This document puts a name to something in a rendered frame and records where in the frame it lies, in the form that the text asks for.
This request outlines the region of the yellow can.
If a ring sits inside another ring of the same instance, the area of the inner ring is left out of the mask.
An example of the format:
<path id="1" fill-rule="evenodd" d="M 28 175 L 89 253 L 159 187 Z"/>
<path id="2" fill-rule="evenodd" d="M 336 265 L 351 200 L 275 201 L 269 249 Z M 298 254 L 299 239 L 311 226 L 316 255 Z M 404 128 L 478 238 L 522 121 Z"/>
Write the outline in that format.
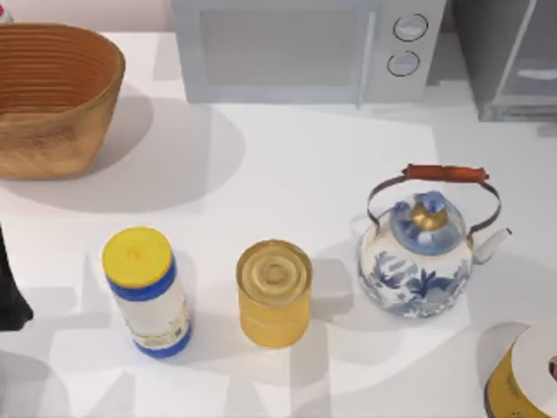
<path id="1" fill-rule="evenodd" d="M 261 240 L 241 254 L 236 266 L 239 322 L 254 343 L 289 347 L 311 316 L 312 262 L 291 242 Z"/>

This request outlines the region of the blue and white teapot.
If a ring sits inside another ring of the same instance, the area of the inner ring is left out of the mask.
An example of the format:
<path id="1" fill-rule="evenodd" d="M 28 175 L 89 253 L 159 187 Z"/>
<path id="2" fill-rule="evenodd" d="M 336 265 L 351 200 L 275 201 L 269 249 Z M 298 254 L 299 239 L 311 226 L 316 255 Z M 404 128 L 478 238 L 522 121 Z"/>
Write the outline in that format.
<path id="1" fill-rule="evenodd" d="M 473 269 L 487 263 L 508 228 L 481 245 L 474 234 L 491 226 L 502 206 L 473 226 L 442 192 L 416 192 L 382 213 L 368 210 L 371 224 L 357 251 L 358 275 L 370 300 L 391 314 L 431 318 L 450 310 L 464 292 Z"/>

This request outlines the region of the yellow-lidded white blue jar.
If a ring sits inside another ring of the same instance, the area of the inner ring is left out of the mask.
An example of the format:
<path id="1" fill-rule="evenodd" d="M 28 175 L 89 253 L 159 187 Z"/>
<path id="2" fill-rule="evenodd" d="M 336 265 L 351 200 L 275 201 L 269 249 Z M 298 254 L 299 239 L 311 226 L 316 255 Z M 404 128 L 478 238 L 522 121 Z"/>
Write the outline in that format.
<path id="1" fill-rule="evenodd" d="M 192 325 L 169 240 L 148 226 L 125 228 L 108 239 L 101 262 L 136 347 L 156 359 L 180 353 Z"/>

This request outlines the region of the pale microwave oven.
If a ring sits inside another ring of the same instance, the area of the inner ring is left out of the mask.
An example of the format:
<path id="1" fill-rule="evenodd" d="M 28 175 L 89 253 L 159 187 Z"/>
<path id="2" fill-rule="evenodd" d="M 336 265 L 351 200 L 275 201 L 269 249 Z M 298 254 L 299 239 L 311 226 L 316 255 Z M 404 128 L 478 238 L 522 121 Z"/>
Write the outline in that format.
<path id="1" fill-rule="evenodd" d="M 367 104 L 421 99 L 446 0 L 171 0 L 192 103 Z M 423 15 L 426 34 L 395 37 L 399 17 Z M 390 56 L 419 68 L 394 77 Z"/>

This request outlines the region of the microwave knob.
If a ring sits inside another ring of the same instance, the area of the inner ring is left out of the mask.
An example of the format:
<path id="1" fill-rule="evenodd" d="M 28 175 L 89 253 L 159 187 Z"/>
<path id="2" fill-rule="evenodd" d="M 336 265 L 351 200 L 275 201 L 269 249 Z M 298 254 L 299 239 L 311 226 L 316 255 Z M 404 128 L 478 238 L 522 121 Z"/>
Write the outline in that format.
<path id="1" fill-rule="evenodd" d="M 427 19 L 423 15 L 412 14 L 399 17 L 393 26 L 393 33 L 403 42 L 413 42 L 423 37 L 427 29 Z"/>
<path id="2" fill-rule="evenodd" d="M 413 51 L 404 51 L 389 57 L 386 68 L 391 75 L 404 78 L 412 75 L 420 65 L 419 56 Z"/>

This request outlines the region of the brown woven basket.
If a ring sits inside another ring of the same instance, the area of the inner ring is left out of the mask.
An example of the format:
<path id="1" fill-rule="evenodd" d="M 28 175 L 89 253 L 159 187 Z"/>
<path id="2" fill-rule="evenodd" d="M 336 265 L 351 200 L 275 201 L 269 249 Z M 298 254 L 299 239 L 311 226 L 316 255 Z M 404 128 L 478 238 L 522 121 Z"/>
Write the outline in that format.
<path id="1" fill-rule="evenodd" d="M 0 24 L 0 179 L 77 175 L 97 156 L 125 73 L 107 37 L 66 24 Z"/>

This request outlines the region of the grey cabinet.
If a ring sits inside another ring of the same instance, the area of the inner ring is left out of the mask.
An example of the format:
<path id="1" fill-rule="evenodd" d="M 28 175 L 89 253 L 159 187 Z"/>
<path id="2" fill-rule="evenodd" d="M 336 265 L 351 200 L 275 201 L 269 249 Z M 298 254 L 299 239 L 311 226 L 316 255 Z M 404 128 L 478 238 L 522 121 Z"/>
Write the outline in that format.
<path id="1" fill-rule="evenodd" d="M 453 0 L 482 122 L 557 122 L 557 0 Z"/>

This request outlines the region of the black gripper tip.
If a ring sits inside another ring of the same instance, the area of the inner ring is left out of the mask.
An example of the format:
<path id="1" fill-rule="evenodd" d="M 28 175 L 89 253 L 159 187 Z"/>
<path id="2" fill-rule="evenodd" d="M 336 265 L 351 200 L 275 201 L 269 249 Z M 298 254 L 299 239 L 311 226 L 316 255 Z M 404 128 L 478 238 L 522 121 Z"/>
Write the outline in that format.
<path id="1" fill-rule="evenodd" d="M 0 333 L 16 332 L 34 318 L 33 310 L 17 287 L 0 226 Z"/>

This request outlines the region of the yellow and white round box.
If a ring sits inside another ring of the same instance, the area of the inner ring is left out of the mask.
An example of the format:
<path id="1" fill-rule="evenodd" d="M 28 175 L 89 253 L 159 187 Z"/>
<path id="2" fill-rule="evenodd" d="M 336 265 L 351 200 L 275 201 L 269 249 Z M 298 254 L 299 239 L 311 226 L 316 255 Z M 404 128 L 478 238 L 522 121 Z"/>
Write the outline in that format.
<path id="1" fill-rule="evenodd" d="M 488 418 L 557 418 L 557 320 L 528 327 L 484 389 Z"/>

